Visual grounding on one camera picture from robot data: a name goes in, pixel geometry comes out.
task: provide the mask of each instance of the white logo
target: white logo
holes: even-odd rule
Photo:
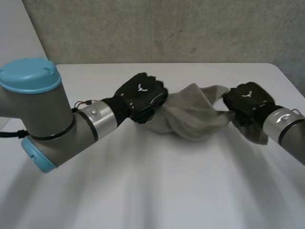
[[[148,89],[143,89],[141,87],[141,84],[138,85],[138,92],[146,92],[146,91],[148,91]]]
[[[252,91],[249,91],[248,95],[242,95],[242,97],[252,97]]]

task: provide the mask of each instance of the black cable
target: black cable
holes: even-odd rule
[[[17,132],[0,132],[0,137],[17,137],[24,138],[29,135],[29,132],[26,130],[19,130]]]

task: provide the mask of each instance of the gray robot arm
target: gray robot arm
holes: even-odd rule
[[[300,113],[276,109],[264,120],[263,131],[305,165],[305,119]]]
[[[253,82],[232,88],[223,99],[235,111],[241,126],[258,123],[269,137],[305,165],[305,118],[299,111],[275,105],[273,98]]]
[[[162,82],[140,73],[112,98],[73,113],[56,66],[44,59],[2,66],[0,85],[0,116],[22,120],[29,135],[21,145],[44,173],[111,133],[127,117],[146,122],[167,99]]]

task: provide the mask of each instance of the black band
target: black band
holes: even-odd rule
[[[116,123],[118,124],[117,126],[130,116],[128,106],[122,97],[114,95],[112,98],[102,99],[102,101],[106,103],[114,113]]]
[[[298,119],[298,120],[295,120],[294,122],[292,122],[291,124],[289,124],[288,126],[285,127],[285,129],[281,132],[280,136],[278,137],[278,143],[280,144],[280,146],[282,145],[282,139],[284,138],[286,132],[291,128],[293,127],[294,125],[298,124],[298,123],[301,123],[301,122],[304,122],[305,119]]]
[[[37,136],[33,136],[33,135],[30,135],[33,139],[35,140],[39,140],[39,141],[48,141],[48,140],[52,140],[52,139],[55,139],[55,138],[58,138],[58,137],[61,137],[63,135],[65,135],[66,133],[68,133],[72,127],[74,126],[75,124],[75,118],[73,116],[73,121],[72,123],[70,124],[70,126],[68,126],[66,129],[64,129],[63,131],[59,132],[58,134],[54,134],[54,135],[50,135],[50,136],[46,136],[46,137],[37,137]]]
[[[79,113],[80,116],[83,117],[83,119],[85,119],[85,121],[87,122],[87,124],[89,125],[89,127],[92,131],[92,134],[93,134],[93,137],[94,137],[94,142],[97,142],[99,140],[99,136],[97,134],[97,131],[96,131],[93,123],[90,121],[90,119],[88,118],[88,116],[84,112],[79,111],[77,113]]]
[[[254,115],[254,120],[263,128],[264,122],[267,117],[274,111],[283,108],[275,104],[266,104],[257,109]]]

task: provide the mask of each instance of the gray cloth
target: gray cloth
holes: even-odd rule
[[[228,91],[229,88],[224,86],[200,88],[193,83],[178,93],[169,94],[168,100],[156,111],[152,120],[141,124],[141,127],[159,134],[176,133],[183,138],[199,141],[233,121],[248,140],[267,144],[268,137],[260,127],[240,127],[234,119],[234,112],[216,111],[213,108],[213,103]]]

